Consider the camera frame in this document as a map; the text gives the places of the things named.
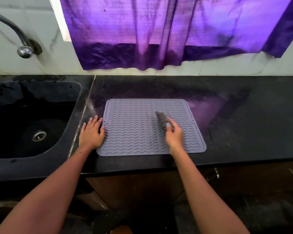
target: purple curtain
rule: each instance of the purple curtain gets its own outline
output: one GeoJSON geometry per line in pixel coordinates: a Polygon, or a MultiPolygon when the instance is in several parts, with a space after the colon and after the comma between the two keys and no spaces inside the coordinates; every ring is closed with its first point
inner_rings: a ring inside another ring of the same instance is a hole
{"type": "Polygon", "coordinates": [[[84,70],[265,51],[293,40],[293,0],[60,0],[84,70]]]}

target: faucet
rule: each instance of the faucet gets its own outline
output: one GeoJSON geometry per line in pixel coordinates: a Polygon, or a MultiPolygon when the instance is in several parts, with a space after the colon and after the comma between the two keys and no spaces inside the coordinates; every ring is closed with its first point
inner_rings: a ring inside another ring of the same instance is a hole
{"type": "Polygon", "coordinates": [[[42,53],[42,48],[35,40],[29,39],[27,35],[11,20],[3,15],[0,15],[0,21],[12,28],[19,36],[23,46],[18,47],[17,53],[22,58],[30,58],[33,54],[39,55],[42,53]]]}

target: wall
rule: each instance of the wall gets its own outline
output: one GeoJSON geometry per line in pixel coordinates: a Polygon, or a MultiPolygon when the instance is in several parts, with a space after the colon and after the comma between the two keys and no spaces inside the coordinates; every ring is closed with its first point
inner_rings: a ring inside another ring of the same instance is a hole
{"type": "Polygon", "coordinates": [[[17,35],[0,22],[0,74],[116,74],[116,75],[293,75],[293,42],[282,58],[264,53],[183,62],[157,71],[135,68],[82,70],[71,42],[64,42],[49,0],[0,0],[0,14],[15,22],[43,53],[22,59],[17,35]]]}

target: left hand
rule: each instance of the left hand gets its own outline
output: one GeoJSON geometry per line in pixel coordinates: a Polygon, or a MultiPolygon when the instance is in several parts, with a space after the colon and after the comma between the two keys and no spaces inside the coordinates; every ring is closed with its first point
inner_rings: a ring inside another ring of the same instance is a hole
{"type": "Polygon", "coordinates": [[[83,124],[79,135],[80,147],[89,147],[91,150],[94,150],[101,146],[105,136],[105,129],[103,126],[99,134],[99,126],[102,120],[102,118],[98,120],[98,116],[95,116],[93,119],[89,119],[87,125],[86,123],[83,124]]]}

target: hand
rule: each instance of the hand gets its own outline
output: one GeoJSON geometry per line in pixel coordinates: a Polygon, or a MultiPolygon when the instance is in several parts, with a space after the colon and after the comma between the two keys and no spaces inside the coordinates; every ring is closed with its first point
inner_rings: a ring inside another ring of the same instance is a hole
{"type": "Polygon", "coordinates": [[[169,121],[172,123],[172,125],[175,127],[174,132],[172,132],[172,128],[167,123],[166,127],[166,143],[169,146],[169,152],[172,156],[175,155],[176,151],[183,149],[183,133],[180,126],[171,118],[169,118],[169,121]]]}
{"type": "Polygon", "coordinates": [[[94,150],[101,146],[105,136],[105,129],[102,126],[99,134],[99,126],[102,122],[102,118],[98,121],[97,120],[98,116],[95,116],[94,119],[89,119],[87,126],[86,123],[83,124],[79,135],[80,147],[88,147],[91,150],[94,150]]]}

